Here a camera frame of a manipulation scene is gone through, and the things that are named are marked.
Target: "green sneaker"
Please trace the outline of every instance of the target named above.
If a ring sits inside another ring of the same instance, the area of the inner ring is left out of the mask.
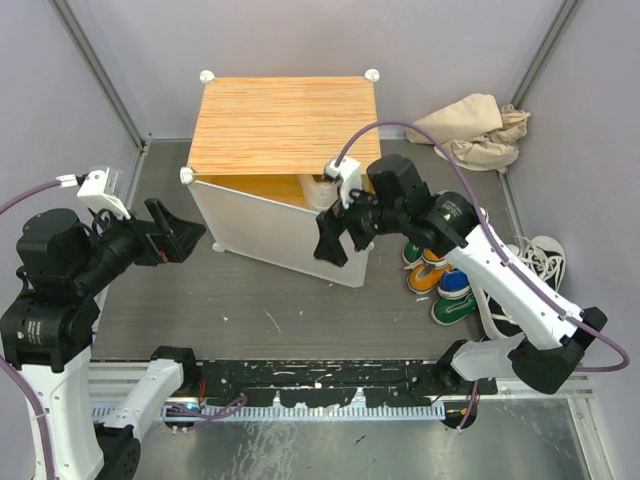
[[[424,248],[416,247],[413,243],[409,242],[402,250],[402,260],[407,265],[417,262],[422,258],[422,251]]]
[[[477,309],[478,304],[476,303],[476,297],[473,296],[473,293],[470,293],[457,300],[441,298],[433,304],[431,316],[438,325],[449,327],[458,323]]]

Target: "wooden cabinet top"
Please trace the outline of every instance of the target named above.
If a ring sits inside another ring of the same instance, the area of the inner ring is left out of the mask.
[[[212,175],[321,174],[360,128],[377,120],[363,77],[216,78],[205,87],[189,166]],[[380,157],[377,129],[349,156]]]

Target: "orange sneaker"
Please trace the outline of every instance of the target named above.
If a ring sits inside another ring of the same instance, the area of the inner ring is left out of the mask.
[[[451,265],[442,268],[431,268],[429,265],[418,265],[407,277],[407,286],[416,295],[424,295],[438,286],[440,279],[451,270]]]
[[[429,265],[433,265],[436,268],[446,267],[449,262],[444,257],[438,257],[431,250],[425,248],[422,252],[422,261],[424,263],[428,263]]]

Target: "cable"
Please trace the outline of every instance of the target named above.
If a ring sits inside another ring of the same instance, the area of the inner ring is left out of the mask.
[[[507,257],[507,254],[502,251],[502,248],[500,247],[500,243],[498,242],[496,237],[491,232],[491,227],[489,226],[489,223],[484,218],[484,214],[483,214],[483,212],[482,212],[482,210],[480,208],[480,202],[478,201],[478,197],[476,197],[476,194],[473,191],[473,189],[471,188],[471,185],[469,184],[469,181],[467,180],[467,178],[462,173],[462,169],[456,163],[454,158],[451,156],[451,153],[449,153],[449,151],[446,148],[444,148],[442,146],[442,144],[440,142],[438,142],[438,140],[436,140],[432,135],[430,135],[424,129],[422,129],[422,128],[420,128],[420,127],[418,127],[418,126],[416,126],[416,125],[414,125],[412,123],[405,122],[405,121],[402,121],[402,120],[387,120],[387,121],[382,120],[382,121],[370,123],[369,125],[366,125],[365,127],[363,127],[360,130],[358,130],[349,139],[349,141],[345,144],[345,146],[342,148],[342,150],[340,151],[340,153],[336,157],[335,166],[337,167],[337,166],[340,165],[340,163],[342,162],[342,159],[347,154],[349,149],[353,146],[353,144],[358,140],[358,138],[360,138],[362,135],[367,133],[369,130],[372,130],[374,128],[381,127],[381,126],[384,126],[384,125],[398,125],[398,126],[401,126],[401,127],[410,128],[410,129],[415,130],[416,132],[418,132],[420,135],[423,135],[423,136],[427,137],[429,140],[431,140],[431,142],[436,146],[436,148],[438,150],[440,150],[442,152],[442,154],[446,157],[446,159],[449,161],[449,164],[453,168],[453,170],[456,173],[457,177],[460,179],[460,182],[462,183],[462,186],[464,187],[465,191],[467,192],[467,195],[469,196],[469,200],[473,204],[473,208],[474,208],[474,210],[476,212],[476,215],[478,217],[478,220],[480,222],[480,226],[482,227],[482,231],[484,232],[485,236],[487,237],[487,240],[489,241],[489,243],[491,244],[491,246],[493,247],[493,249],[497,253],[497,255],[500,258],[500,260],[505,265],[507,265],[508,268],[511,269],[511,271],[520,280],[522,280],[522,282],[527,287],[529,287],[529,289],[531,291],[533,291],[540,298],[540,300],[542,300],[551,309],[553,309],[560,316],[561,320],[567,320],[568,322],[570,322],[571,324],[573,324],[577,328],[580,328],[580,329],[584,330],[589,335],[591,335],[591,336],[597,338],[598,340],[602,341],[603,343],[607,344],[609,347],[611,347],[616,352],[618,352],[618,354],[622,358],[620,363],[615,364],[615,365],[608,365],[608,366],[604,366],[604,367],[582,367],[582,368],[576,368],[577,372],[585,372],[585,373],[616,372],[618,370],[622,370],[623,368],[626,368],[626,367],[629,366],[629,364],[631,363],[631,359],[629,358],[629,354],[625,351],[624,348],[622,348],[622,346],[620,346],[618,343],[616,343],[613,340],[611,340],[609,337],[607,337],[603,333],[598,332],[596,329],[594,329],[594,328],[590,327],[589,325],[586,325],[585,323],[581,322],[580,320],[570,316],[568,314],[568,312],[566,312],[551,297],[546,295],[531,279],[529,279],[529,277],[527,275],[525,275],[524,272],[522,272],[515,264],[513,264],[513,263],[511,263],[509,261],[509,257]]]
[[[476,399],[478,398],[478,380],[473,382],[473,387],[471,388],[471,398],[469,399],[469,405],[467,405],[467,411],[464,412],[464,417],[462,417],[462,421],[460,425],[456,427],[459,432],[462,432],[462,429],[467,424],[467,420],[469,419],[469,415],[471,415],[471,411],[475,407]]]
[[[478,405],[480,405],[480,385],[478,384],[478,394],[476,395],[476,403],[473,405],[471,409],[471,413],[478,411]]]
[[[35,195],[36,193],[44,192],[53,187],[57,187],[60,185],[60,181],[52,180],[51,182],[43,183],[42,185],[38,185],[37,187],[33,187],[26,192],[21,193],[20,195],[16,195],[8,202],[2,204],[0,206],[0,215],[9,210],[14,205],[17,205],[23,200]],[[53,447],[51,445],[51,434],[49,432],[49,425],[47,424],[47,418],[45,416],[44,409],[42,408],[42,404],[40,400],[38,400],[37,395],[31,388],[31,385],[20,376],[20,374],[4,359],[2,355],[0,355],[0,368],[4,370],[4,372],[13,380],[13,382],[22,390],[22,393],[27,398],[31,408],[33,409],[33,414],[35,415],[38,422],[38,430],[40,432],[40,442],[42,443],[42,456],[44,457],[44,469],[47,474],[47,478],[49,480],[53,480],[55,477],[55,469],[53,466]]]
[[[18,203],[20,203],[22,200],[26,200],[27,198],[34,196],[36,193],[44,192],[45,190],[49,190],[50,188],[58,187],[58,186],[60,186],[60,181],[52,180],[50,182],[43,183],[42,185],[38,185],[37,187],[33,187],[32,189],[27,190],[26,192],[22,192],[19,195],[16,195],[11,200],[9,200],[8,202],[0,206],[0,215],[2,215],[4,212],[9,210],[14,205],[17,205]]]
[[[98,232],[98,227],[104,232],[111,225],[111,221],[113,220],[113,213],[110,210],[103,208],[98,213],[93,216],[93,220],[91,221],[91,230],[95,232],[96,235],[100,235]]]
[[[244,396],[237,397],[231,402],[229,402],[227,406],[225,406],[222,410],[215,413],[214,415],[204,415],[202,413],[194,412],[193,410],[189,410],[187,407],[185,407],[181,403],[167,402],[166,405],[173,408],[177,408],[182,413],[184,413],[187,417],[201,418],[203,420],[202,422],[198,422],[195,425],[187,428],[188,431],[192,431],[192,430],[197,430],[198,428],[205,427],[209,423],[213,422],[214,420],[221,420],[223,418],[227,418],[235,415],[247,404],[247,401],[248,401],[247,397],[244,397]]]
[[[200,394],[198,395],[198,406],[202,405],[202,402],[204,402],[204,395],[207,393],[207,379],[203,378],[200,380],[199,386]]]

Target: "gray wall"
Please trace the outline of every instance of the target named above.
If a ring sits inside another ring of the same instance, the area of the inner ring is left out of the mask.
[[[473,92],[507,102],[561,1],[70,3],[153,136],[190,138],[203,69],[228,77],[374,67],[379,118],[417,119]]]
[[[525,102],[529,135],[509,173],[527,233],[554,236],[567,251],[563,293],[602,308],[606,333],[632,356],[627,370],[591,377],[630,479],[640,471],[638,18],[637,0],[583,3]],[[586,360],[618,359],[596,343]]]
[[[65,173],[110,164],[130,171],[136,150],[45,1],[3,0],[0,15],[0,202]],[[81,210],[56,189],[0,219],[0,312],[20,290],[15,252],[23,223],[51,207]],[[0,373],[0,476],[31,478],[33,447],[21,393]]]

